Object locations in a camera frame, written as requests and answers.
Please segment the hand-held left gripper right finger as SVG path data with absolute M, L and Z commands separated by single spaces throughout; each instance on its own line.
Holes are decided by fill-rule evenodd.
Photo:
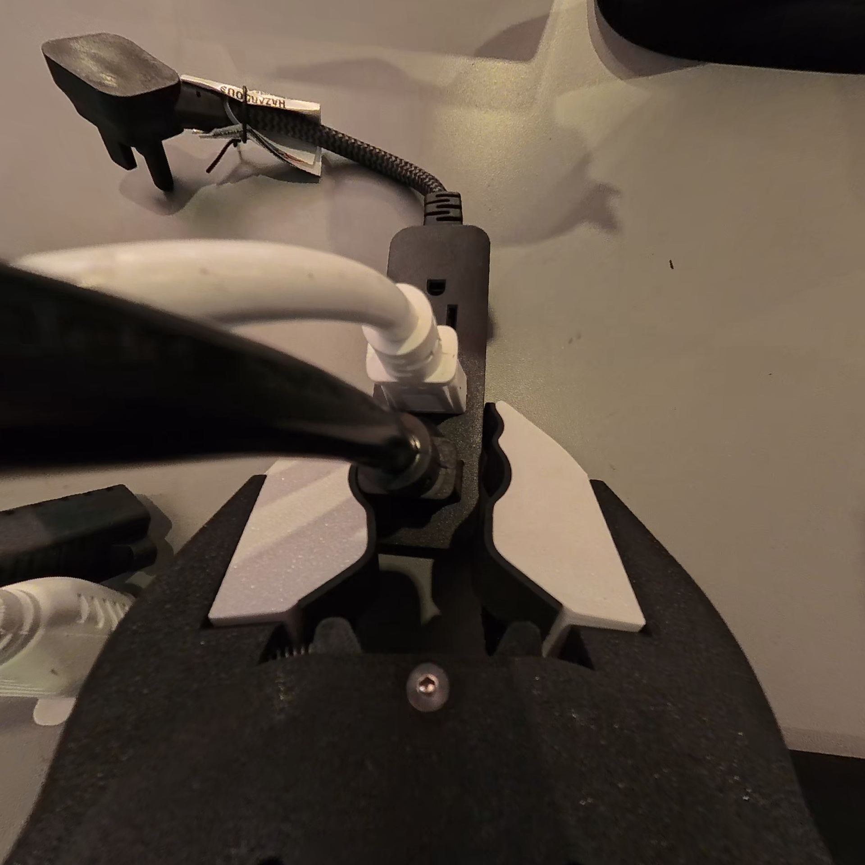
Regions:
M 504 401 L 483 410 L 473 585 L 504 631 L 537 627 L 543 654 L 573 628 L 638 633 L 645 616 L 586 471 Z

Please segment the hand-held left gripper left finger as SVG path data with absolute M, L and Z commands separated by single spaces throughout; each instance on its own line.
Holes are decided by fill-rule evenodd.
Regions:
M 212 626 L 310 626 L 312 606 L 370 561 L 374 523 L 350 463 L 277 460 L 209 610 Z

